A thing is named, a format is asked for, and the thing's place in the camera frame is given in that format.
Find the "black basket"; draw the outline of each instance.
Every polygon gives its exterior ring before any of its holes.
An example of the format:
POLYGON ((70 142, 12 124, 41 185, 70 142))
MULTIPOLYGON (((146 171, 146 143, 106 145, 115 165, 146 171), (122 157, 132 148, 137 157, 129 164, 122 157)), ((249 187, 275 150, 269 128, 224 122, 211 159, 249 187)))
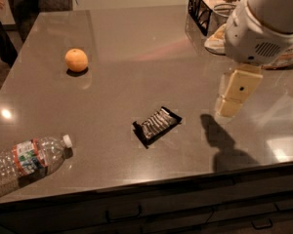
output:
POLYGON ((203 0, 188 0, 188 13, 191 15, 203 35, 207 35, 212 8, 203 0))

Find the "bottle label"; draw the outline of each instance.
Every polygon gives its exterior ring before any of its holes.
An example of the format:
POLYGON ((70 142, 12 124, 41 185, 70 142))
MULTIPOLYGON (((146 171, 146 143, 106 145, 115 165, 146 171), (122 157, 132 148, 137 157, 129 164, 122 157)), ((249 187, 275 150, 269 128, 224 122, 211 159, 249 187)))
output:
POLYGON ((32 139, 13 147, 14 162, 20 173, 24 176, 34 173, 36 170, 46 167, 46 159, 43 151, 38 151, 37 139, 32 139))

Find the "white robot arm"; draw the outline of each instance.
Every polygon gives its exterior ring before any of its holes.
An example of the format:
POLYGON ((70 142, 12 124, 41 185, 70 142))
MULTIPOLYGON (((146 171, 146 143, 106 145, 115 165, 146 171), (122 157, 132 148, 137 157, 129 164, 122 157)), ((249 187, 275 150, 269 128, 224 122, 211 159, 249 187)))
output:
POLYGON ((293 45, 293 0, 241 0, 225 28, 225 53, 240 66, 221 81, 215 119, 226 123, 260 84, 261 65, 293 45))

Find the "orange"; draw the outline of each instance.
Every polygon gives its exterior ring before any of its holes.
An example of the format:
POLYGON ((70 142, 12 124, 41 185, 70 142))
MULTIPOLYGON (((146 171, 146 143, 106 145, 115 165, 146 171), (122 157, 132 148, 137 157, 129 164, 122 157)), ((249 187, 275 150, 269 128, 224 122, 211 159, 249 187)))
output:
POLYGON ((88 66, 87 55, 80 49, 71 49, 66 52, 65 62, 73 72, 82 72, 88 66))

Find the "snack bar wrapper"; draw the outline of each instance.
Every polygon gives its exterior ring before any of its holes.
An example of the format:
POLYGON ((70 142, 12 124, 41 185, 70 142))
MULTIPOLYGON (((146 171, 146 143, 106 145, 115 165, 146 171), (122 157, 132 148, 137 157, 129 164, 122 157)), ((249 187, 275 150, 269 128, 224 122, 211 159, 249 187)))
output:
POLYGON ((141 125, 135 121, 133 123, 135 127, 134 132, 142 144, 147 148, 180 124, 181 121, 181 117, 162 106, 159 111, 156 111, 141 125))

